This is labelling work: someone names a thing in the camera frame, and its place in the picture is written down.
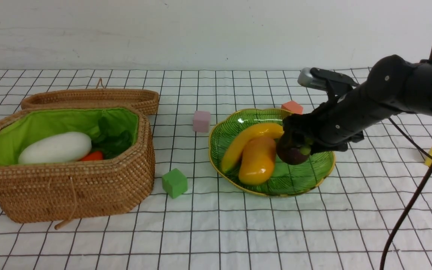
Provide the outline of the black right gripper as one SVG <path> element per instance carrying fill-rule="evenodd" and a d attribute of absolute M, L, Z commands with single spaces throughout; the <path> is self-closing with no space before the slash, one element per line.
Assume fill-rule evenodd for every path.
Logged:
<path fill-rule="evenodd" d="M 282 147 L 311 146 L 311 154 L 344 152 L 353 137 L 393 115 L 407 112 L 398 95 L 413 65 L 392 55 L 379 60 L 367 80 L 347 94 L 322 103 L 313 112 L 291 114 L 283 120 Z"/>

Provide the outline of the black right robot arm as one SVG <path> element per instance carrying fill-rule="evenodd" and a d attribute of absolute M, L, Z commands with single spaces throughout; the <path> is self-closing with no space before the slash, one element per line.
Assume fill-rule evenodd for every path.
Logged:
<path fill-rule="evenodd" d="M 379 60 L 367 80 L 311 68 L 301 84 L 327 92 L 328 101 L 307 114 L 283 120 L 278 153 L 344 152 L 365 138 L 364 130 L 400 113 L 432 116 L 432 63 L 409 63 L 391 55 Z"/>

